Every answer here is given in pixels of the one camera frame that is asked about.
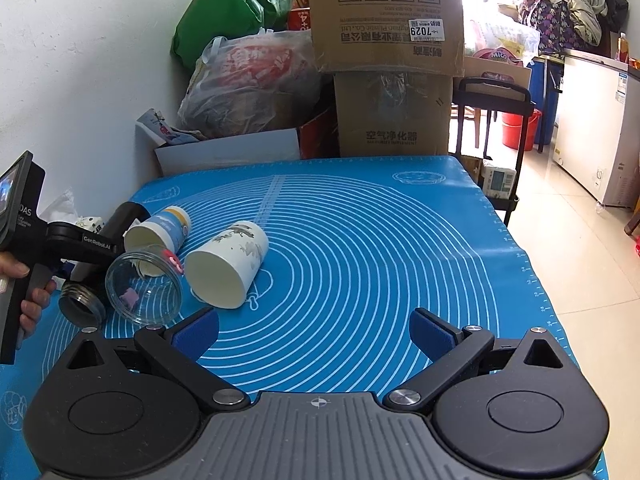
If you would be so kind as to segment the person's left hand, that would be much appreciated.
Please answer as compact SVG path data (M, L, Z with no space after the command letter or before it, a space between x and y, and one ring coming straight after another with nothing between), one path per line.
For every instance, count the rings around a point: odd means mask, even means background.
M7 278L26 278L29 267L25 266L14 257L10 252L2 252L0 255L1 275ZM32 292L21 302L21 328L24 330L24 338L32 336L36 331L36 327L42 311L49 307L52 294L56 291L55 281L48 281L43 288L34 288Z

